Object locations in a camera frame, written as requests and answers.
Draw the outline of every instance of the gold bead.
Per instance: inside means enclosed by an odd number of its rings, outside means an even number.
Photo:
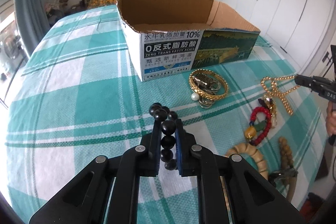
[[[247,130],[245,130],[244,136],[245,138],[251,140],[257,135],[257,131],[254,126],[249,126]]]

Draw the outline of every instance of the open cardboard box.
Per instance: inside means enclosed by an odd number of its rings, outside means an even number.
[[[216,0],[118,0],[142,81],[248,58],[260,30]]]

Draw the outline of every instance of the plaid bedsheet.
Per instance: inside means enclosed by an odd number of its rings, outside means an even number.
[[[189,72],[140,82],[130,62],[114,5],[68,16],[48,32],[22,74],[11,104],[6,138],[8,188],[16,213],[28,223],[58,190],[97,155],[114,157],[138,145],[152,129],[153,102],[175,110],[197,143],[223,155],[243,142],[249,116],[264,94],[265,76],[293,68],[261,37],[248,60],[212,67],[230,87],[209,109],[191,101]],[[281,89],[294,86],[284,83]],[[278,126],[258,146],[269,171],[278,170],[278,138],[285,136],[299,171],[293,205],[300,208],[322,158],[326,130],[310,91],[277,102]],[[161,163],[155,178],[141,178],[138,223],[198,223],[195,178],[182,178]]]

